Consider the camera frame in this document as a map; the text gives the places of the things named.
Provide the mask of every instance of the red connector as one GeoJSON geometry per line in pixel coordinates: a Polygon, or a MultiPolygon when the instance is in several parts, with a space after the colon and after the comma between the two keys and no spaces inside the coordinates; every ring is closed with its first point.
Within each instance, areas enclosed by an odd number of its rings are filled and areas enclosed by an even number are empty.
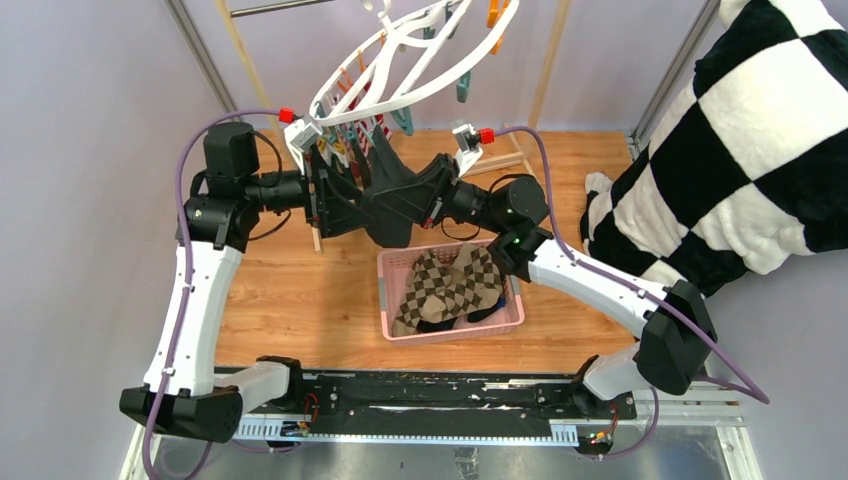
{"type": "Polygon", "coordinates": [[[294,110],[292,110],[291,108],[281,108],[279,118],[280,118],[280,121],[283,122],[283,123],[292,123],[293,121],[297,120],[300,117],[295,115],[294,110]]]}
{"type": "Polygon", "coordinates": [[[495,143],[495,131],[491,128],[481,128],[477,133],[480,135],[480,143],[483,145],[495,143]]]}

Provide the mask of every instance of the laundry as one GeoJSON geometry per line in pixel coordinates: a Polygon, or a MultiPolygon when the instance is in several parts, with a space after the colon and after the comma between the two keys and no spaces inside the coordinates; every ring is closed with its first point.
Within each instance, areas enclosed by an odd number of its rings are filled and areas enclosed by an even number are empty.
{"type": "Polygon", "coordinates": [[[393,336],[449,330],[457,318],[495,307],[504,293],[503,276],[491,254],[470,243],[462,246],[451,265],[428,250],[413,264],[406,285],[393,336]]]}

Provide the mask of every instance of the orange clothespin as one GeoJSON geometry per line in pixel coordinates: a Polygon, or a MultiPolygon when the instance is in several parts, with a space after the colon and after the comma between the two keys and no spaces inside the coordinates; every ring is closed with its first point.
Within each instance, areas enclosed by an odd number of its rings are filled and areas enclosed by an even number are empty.
{"type": "Polygon", "coordinates": [[[365,58],[362,56],[362,50],[356,51],[356,58],[359,59],[359,73],[365,73],[365,58]]]}
{"type": "MultiPolygon", "coordinates": [[[[498,20],[501,19],[501,15],[503,15],[506,7],[509,6],[509,0],[504,0],[503,8],[498,8],[499,0],[489,0],[489,17],[486,19],[486,26],[489,28],[494,28],[495,24],[498,23],[498,20]]],[[[501,49],[501,44],[503,43],[503,35],[498,39],[498,43],[489,50],[489,53],[492,55],[496,55],[498,50],[501,49]]]]}
{"type": "Polygon", "coordinates": [[[350,87],[353,86],[353,80],[350,79],[350,75],[347,74],[347,70],[344,67],[341,68],[341,71],[342,75],[345,77],[344,79],[347,81],[347,85],[342,83],[341,80],[336,82],[336,85],[338,85],[341,91],[347,93],[347,91],[350,90],[350,87]]]}

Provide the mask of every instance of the wooden surface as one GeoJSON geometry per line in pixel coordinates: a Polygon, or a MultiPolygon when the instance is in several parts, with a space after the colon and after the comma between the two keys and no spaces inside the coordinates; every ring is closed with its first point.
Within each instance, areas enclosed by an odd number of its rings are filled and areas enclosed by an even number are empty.
{"type": "MultiPolygon", "coordinates": [[[[578,222],[586,196],[586,174],[619,175],[629,164],[624,136],[615,133],[543,134],[552,163],[555,208],[566,241],[578,245],[578,222]]],[[[449,132],[419,131],[392,140],[400,158],[417,171],[436,153],[454,152],[449,132]]],[[[507,153],[509,140],[487,147],[487,155],[507,153]]],[[[275,167],[260,144],[263,169],[275,167]]],[[[539,156],[533,167],[543,181],[539,156]]],[[[469,177],[488,188],[519,167],[469,177]]],[[[277,222],[265,214],[254,235],[277,222]]],[[[474,228],[447,221],[455,236],[474,228]]],[[[481,235],[493,238],[494,235],[481,235]]],[[[413,227],[412,246],[450,243],[441,231],[413,227]]],[[[324,240],[313,252],[303,211],[277,234],[248,245],[230,289],[218,337],[221,365],[248,365],[261,355],[300,359],[304,367],[421,369],[503,372],[573,372],[596,353],[611,353],[632,342],[630,334],[596,310],[571,297],[522,283],[526,320],[510,335],[415,347],[394,347],[382,336],[375,246],[364,231],[324,240]]]]}

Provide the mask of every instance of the metal rod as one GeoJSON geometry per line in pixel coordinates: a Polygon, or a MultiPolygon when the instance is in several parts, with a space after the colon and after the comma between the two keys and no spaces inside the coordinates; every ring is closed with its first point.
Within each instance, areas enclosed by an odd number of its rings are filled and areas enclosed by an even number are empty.
{"type": "Polygon", "coordinates": [[[168,10],[170,10],[171,15],[174,17],[177,27],[182,32],[186,43],[191,49],[191,53],[194,55],[194,59],[206,77],[206,81],[209,82],[209,86],[218,99],[218,103],[221,104],[221,108],[225,112],[238,110],[236,102],[230,94],[229,89],[227,89],[227,85],[224,83],[221,73],[215,66],[215,62],[212,61],[209,49],[203,43],[203,39],[200,37],[183,0],[165,0],[165,5],[167,5],[168,10]]]}
{"type": "Polygon", "coordinates": [[[657,87],[657,91],[654,92],[654,96],[651,98],[648,108],[645,109],[645,112],[642,114],[642,118],[639,119],[639,123],[636,124],[636,128],[633,130],[633,139],[635,140],[637,147],[641,148],[647,144],[648,139],[646,137],[649,134],[649,129],[653,127],[657,117],[663,114],[660,109],[663,104],[665,104],[668,97],[676,93],[672,92],[671,89],[674,88],[677,80],[684,73],[684,67],[692,59],[692,55],[695,54],[695,51],[698,49],[698,45],[700,45],[704,35],[706,35],[707,31],[710,29],[710,25],[716,15],[718,15],[718,7],[720,3],[720,0],[706,0],[701,11],[698,12],[698,16],[692,23],[692,28],[690,28],[689,33],[686,34],[686,38],[677,50],[677,54],[671,61],[671,65],[669,65],[668,70],[666,70],[665,76],[663,76],[659,87],[657,87]]]}
{"type": "Polygon", "coordinates": [[[241,10],[233,10],[230,16],[233,18],[247,17],[259,13],[276,12],[277,10],[285,10],[287,8],[304,7],[316,3],[332,2],[333,0],[290,0],[288,2],[275,3],[273,5],[265,5],[263,7],[243,8],[241,10]]]}

